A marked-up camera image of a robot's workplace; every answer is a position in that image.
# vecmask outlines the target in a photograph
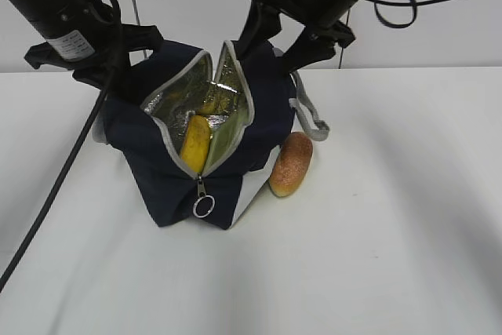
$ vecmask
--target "zipper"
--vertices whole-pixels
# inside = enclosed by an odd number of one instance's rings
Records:
[[[194,203],[192,212],[198,219],[203,219],[211,214],[214,209],[216,200],[212,195],[207,195],[206,187],[204,186],[204,181],[202,176],[199,174],[197,177],[197,200]]]
[[[240,82],[242,83],[242,91],[244,92],[246,96],[246,102],[248,105],[248,122],[244,125],[242,125],[241,129],[239,130],[237,136],[233,139],[232,145],[230,148],[228,148],[225,153],[220,157],[220,159],[212,164],[208,169],[204,169],[202,171],[202,174],[196,173],[194,170],[192,170],[185,161],[176,153],[176,148],[174,147],[173,141],[171,140],[171,136],[169,134],[169,131],[167,129],[167,125],[161,121],[160,119],[151,116],[152,119],[154,120],[155,124],[157,127],[160,129],[162,139],[164,141],[164,145],[167,148],[167,151],[169,153],[169,156],[175,163],[175,165],[182,170],[184,173],[186,173],[192,180],[197,181],[197,199],[193,205],[192,212],[195,217],[202,219],[204,217],[207,217],[208,215],[211,214],[211,212],[214,210],[214,206],[216,205],[216,200],[212,195],[207,195],[206,192],[206,187],[204,186],[204,182],[202,178],[207,177],[210,175],[212,172],[214,172],[216,169],[218,169],[220,166],[222,166],[229,158],[234,154],[234,152],[237,150],[238,146],[240,145],[242,138],[244,137],[244,132],[246,131],[246,128],[253,123],[254,120],[254,103],[253,103],[253,97],[251,96],[251,91],[249,90],[249,85],[246,80],[246,77],[244,76],[244,72],[242,71],[242,67],[240,62],[237,60],[237,56],[235,54],[235,48],[232,42],[225,41],[225,48],[222,49],[221,56],[223,56],[226,52],[229,52],[231,54],[232,60],[234,61],[235,68],[237,71],[237,75],[239,77]],[[223,67],[224,60],[220,58],[220,62],[218,64],[218,68],[216,70],[216,75],[215,75],[215,80],[220,79],[221,76],[221,71]],[[170,80],[169,83],[166,83],[166,85],[162,86],[162,90],[165,88],[169,87],[170,83],[174,82],[174,80]],[[155,95],[160,93],[159,90],[155,91],[152,93],[149,98],[155,98]],[[205,206],[206,209],[203,209],[203,214],[200,214],[200,209],[199,207]]]

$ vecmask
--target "yellow banana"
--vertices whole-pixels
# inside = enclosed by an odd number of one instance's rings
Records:
[[[200,109],[197,111],[202,115],[214,115],[216,114],[216,101],[215,100],[206,100]]]
[[[204,169],[210,141],[211,129],[207,120],[200,115],[191,117],[180,157],[197,173]]]

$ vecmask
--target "white tabletop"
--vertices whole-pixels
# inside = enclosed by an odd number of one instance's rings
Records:
[[[296,194],[264,188],[230,231],[157,228],[120,152],[87,140],[0,296],[0,333],[500,335],[502,68],[302,76],[331,136]],[[36,93],[30,122],[0,96],[2,164],[39,175],[47,123],[72,140],[96,92],[67,74],[0,83]],[[11,208],[52,184],[0,174]]]

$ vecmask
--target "gray strap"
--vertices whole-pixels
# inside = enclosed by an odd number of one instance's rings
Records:
[[[304,83],[301,80],[300,75],[297,71],[294,71],[291,76],[296,84],[296,98],[289,99],[289,105],[295,109],[296,116],[300,121],[302,129],[313,141],[324,141],[329,136],[329,126],[323,120],[319,119],[319,114],[311,99],[308,98],[307,92],[305,92]],[[317,129],[310,126],[307,116],[304,110],[301,108],[300,104],[303,104],[311,113],[312,120],[314,121]]]

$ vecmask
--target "bread roll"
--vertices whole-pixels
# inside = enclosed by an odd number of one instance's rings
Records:
[[[304,133],[291,133],[287,137],[268,179],[275,195],[285,197],[297,190],[307,174],[312,150],[312,142]]]

